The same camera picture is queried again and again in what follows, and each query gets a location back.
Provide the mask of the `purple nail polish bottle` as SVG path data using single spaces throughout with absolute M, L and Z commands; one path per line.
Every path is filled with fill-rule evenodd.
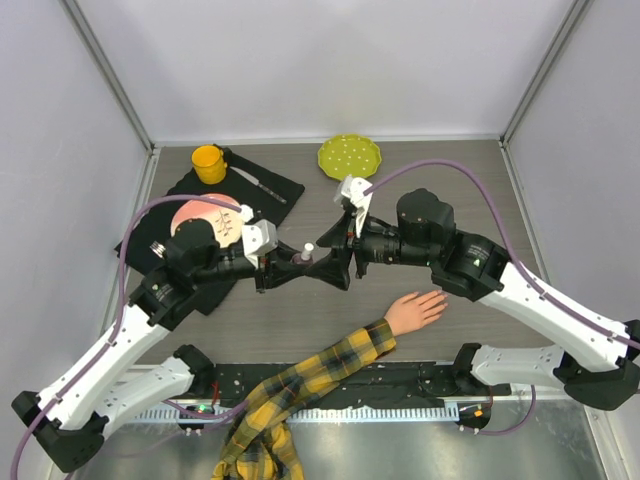
M 297 265 L 311 265 L 314 260 L 312 256 L 305 257 L 302 253 L 296 253 L 291 262 Z

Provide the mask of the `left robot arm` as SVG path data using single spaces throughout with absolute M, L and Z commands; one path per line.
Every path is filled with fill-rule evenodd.
M 206 220 L 187 220 L 159 247 L 161 265 L 120 306 L 103 336 L 56 382 L 23 391 L 12 408 L 54 464 L 71 473 L 88 463 L 105 440 L 138 413 L 186 394 L 205 397 L 214 365 L 193 345 L 179 347 L 163 364 L 125 386 L 124 373 L 173 332 L 212 288 L 252 278 L 258 291 L 302 275 L 314 247 L 297 251 L 277 238 L 267 220 L 244 225 L 223 248 Z

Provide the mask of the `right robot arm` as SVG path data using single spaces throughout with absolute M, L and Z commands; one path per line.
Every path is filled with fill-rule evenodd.
M 536 277 L 492 240 L 459 230 L 452 207 L 426 189 L 403 195 L 388 225 L 344 195 L 342 218 L 319 240 L 329 254 L 307 276 L 341 290 L 371 263 L 428 267 L 444 292 L 501 311 L 551 340 L 539 348 L 467 343 L 451 371 L 457 391 L 529 384 L 563 390 L 599 410 L 620 407 L 639 389 L 639 323 L 618 322 L 578 304 Z

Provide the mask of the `mannequin hand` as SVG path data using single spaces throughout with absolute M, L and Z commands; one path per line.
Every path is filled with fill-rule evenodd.
M 448 306 L 447 294 L 436 290 L 413 292 L 396 300 L 384 315 L 394 336 L 409 334 L 441 318 Z

